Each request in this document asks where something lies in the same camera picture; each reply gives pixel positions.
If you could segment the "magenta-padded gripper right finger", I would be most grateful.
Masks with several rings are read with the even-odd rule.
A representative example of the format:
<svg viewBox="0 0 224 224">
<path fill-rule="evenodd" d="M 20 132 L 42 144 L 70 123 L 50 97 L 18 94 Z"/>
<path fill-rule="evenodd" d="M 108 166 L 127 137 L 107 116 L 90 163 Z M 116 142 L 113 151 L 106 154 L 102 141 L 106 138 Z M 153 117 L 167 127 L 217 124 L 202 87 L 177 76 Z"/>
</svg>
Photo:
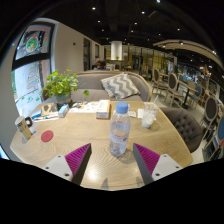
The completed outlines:
<svg viewBox="0 0 224 224">
<path fill-rule="evenodd" d="M 168 154 L 159 155 L 136 143 L 133 144 L 133 154 L 145 185 L 182 169 Z"/>
</svg>

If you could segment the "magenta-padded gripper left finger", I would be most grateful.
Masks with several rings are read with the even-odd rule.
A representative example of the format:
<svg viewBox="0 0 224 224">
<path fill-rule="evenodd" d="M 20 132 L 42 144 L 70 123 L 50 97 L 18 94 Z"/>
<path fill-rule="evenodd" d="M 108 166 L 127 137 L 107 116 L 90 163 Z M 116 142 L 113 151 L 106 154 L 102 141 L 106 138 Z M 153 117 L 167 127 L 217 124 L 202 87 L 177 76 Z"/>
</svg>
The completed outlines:
<svg viewBox="0 0 224 224">
<path fill-rule="evenodd" d="M 43 169 L 76 185 L 80 185 L 91 153 L 91 144 L 88 143 L 67 155 L 57 155 L 44 165 Z"/>
</svg>

